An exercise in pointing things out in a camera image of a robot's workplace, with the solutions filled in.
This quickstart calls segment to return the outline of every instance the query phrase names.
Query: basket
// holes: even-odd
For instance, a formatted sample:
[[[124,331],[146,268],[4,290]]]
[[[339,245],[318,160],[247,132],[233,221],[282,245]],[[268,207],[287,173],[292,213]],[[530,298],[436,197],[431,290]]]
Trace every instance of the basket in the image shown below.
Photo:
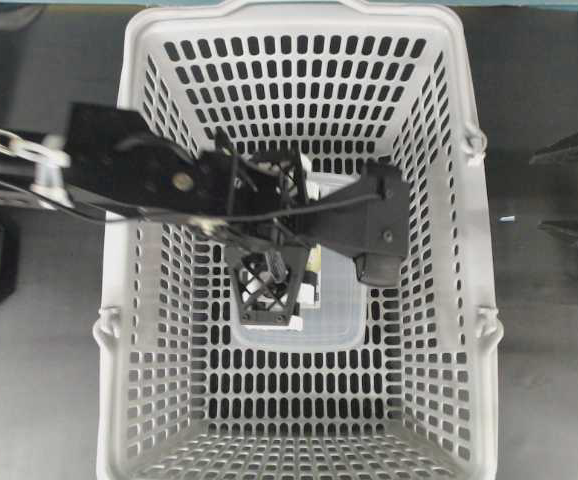
[[[126,33],[119,105],[197,153],[296,146],[314,171],[397,165],[409,256],[368,288],[360,345],[239,343],[221,245],[107,226],[100,479],[492,479],[495,306],[484,176],[459,20],[431,6],[158,8]]]

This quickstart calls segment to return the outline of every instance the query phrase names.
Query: basket handle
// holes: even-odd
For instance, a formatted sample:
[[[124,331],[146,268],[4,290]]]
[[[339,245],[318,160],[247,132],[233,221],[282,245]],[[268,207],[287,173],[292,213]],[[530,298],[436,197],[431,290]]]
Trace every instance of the basket handle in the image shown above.
[[[120,309],[105,307],[99,313],[100,317],[93,324],[93,337],[100,348],[111,351],[116,348],[120,338]]]

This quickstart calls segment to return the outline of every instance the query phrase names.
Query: screw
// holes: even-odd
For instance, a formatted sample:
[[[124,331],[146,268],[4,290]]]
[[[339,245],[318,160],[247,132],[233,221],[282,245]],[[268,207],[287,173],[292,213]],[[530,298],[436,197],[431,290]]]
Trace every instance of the screw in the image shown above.
[[[171,183],[181,192],[188,192],[193,188],[193,178],[185,172],[178,172],[171,178]]]
[[[389,229],[385,230],[382,232],[382,239],[387,243],[393,242],[393,232]]]

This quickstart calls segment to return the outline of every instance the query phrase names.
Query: white plastic basket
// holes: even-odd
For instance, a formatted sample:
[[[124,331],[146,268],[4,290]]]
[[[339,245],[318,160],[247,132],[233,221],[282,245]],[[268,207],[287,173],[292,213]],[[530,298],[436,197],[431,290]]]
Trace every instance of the white plastic basket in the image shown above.
[[[297,142],[315,169],[371,159],[412,184],[399,285],[369,289],[339,352],[240,345],[220,245],[173,225],[107,227],[101,479],[491,479],[497,320],[464,37],[429,6],[247,3],[146,10],[119,105],[197,152]]]

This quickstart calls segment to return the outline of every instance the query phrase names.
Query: dark gray floor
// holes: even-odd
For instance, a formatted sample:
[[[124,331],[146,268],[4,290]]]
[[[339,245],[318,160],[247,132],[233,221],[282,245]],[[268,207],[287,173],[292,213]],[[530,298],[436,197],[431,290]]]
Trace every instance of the dark gray floor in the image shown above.
[[[18,31],[0,18],[0,125],[57,129],[71,100],[114,103],[133,11],[50,7]],[[498,478],[578,479],[578,252],[536,229],[542,219],[578,217],[578,168],[527,164],[534,149],[578,129],[578,13],[459,13],[490,139],[506,332]],[[0,479],[94,478],[98,350],[90,330],[102,230],[58,214],[9,213],[23,255],[16,292],[0,305]],[[517,221],[498,222],[503,215]]]

